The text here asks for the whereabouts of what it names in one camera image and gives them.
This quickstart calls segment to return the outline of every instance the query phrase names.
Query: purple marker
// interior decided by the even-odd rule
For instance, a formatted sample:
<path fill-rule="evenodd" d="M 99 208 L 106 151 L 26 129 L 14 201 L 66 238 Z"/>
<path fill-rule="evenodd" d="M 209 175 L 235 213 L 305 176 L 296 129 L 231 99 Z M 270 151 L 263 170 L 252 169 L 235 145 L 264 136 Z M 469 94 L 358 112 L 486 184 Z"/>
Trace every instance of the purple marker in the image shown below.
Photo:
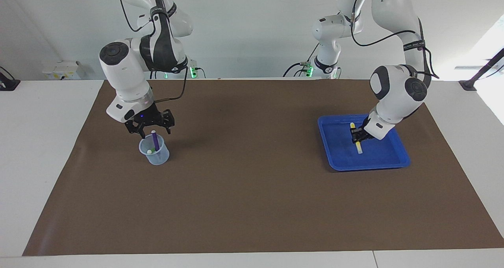
<path fill-rule="evenodd" d="M 152 139 L 154 141 L 154 148 L 157 152 L 157 151 L 159 151 L 159 141 L 157 140 L 156 130 L 153 130 L 151 133 L 152 133 Z"/>

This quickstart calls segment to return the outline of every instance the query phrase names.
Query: yellow marker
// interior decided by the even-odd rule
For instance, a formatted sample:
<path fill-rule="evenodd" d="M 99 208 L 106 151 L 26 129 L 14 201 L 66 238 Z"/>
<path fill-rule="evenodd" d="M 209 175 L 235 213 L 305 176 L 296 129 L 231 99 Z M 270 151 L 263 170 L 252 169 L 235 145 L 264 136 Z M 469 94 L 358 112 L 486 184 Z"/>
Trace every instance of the yellow marker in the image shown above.
<path fill-rule="evenodd" d="M 355 123 L 351 123 L 351 124 L 350 124 L 350 128 L 356 128 L 356 127 L 355 127 Z M 359 154 L 363 154 L 363 153 L 364 153 L 364 152 L 362 151 L 362 146 L 360 146 L 360 142 L 357 142 L 357 143 L 355 144 L 355 146 L 357 146 L 357 153 L 359 153 Z"/>

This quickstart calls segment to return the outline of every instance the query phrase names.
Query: white table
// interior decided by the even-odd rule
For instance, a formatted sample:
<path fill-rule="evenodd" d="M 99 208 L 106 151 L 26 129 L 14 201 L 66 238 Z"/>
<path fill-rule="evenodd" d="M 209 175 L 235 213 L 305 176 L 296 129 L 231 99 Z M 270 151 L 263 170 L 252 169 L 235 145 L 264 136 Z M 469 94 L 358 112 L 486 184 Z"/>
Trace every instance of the white table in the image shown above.
<path fill-rule="evenodd" d="M 24 81 L 0 93 L 0 267 L 504 267 L 504 249 L 20 257 L 102 82 Z M 427 106 L 504 235 L 504 126 L 458 83 L 434 82 Z"/>

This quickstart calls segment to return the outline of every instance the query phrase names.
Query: marker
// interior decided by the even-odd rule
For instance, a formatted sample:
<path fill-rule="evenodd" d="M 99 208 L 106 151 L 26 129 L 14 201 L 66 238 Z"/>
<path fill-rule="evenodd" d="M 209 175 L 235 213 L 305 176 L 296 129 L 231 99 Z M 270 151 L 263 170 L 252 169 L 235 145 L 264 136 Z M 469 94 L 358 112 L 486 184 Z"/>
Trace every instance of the marker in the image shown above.
<path fill-rule="evenodd" d="M 356 127 L 355 127 L 355 123 L 351 123 L 351 124 L 350 124 L 350 128 L 356 128 Z M 364 153 L 364 152 L 362 151 L 362 146 L 360 145 L 360 142 L 357 142 L 357 143 L 355 144 L 355 146 L 357 147 L 357 153 L 359 153 L 360 155 Z"/>
<path fill-rule="evenodd" d="M 159 151 L 159 141 L 157 140 L 156 130 L 153 130 L 151 133 L 152 133 L 152 139 L 154 140 L 154 149 L 156 151 Z"/>

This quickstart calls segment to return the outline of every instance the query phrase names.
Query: plastic tray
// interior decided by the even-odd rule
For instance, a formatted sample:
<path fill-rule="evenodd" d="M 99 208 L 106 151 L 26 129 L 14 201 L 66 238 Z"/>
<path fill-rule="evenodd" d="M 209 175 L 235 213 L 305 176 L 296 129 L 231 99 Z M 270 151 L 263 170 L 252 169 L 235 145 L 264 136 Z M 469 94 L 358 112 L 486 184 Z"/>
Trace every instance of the plastic tray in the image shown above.
<path fill-rule="evenodd" d="M 340 172 L 398 169 L 410 165 L 410 158 L 395 129 L 382 140 L 363 141 L 363 154 L 352 143 L 350 123 L 358 127 L 367 115 L 323 116 L 319 128 L 331 167 Z"/>

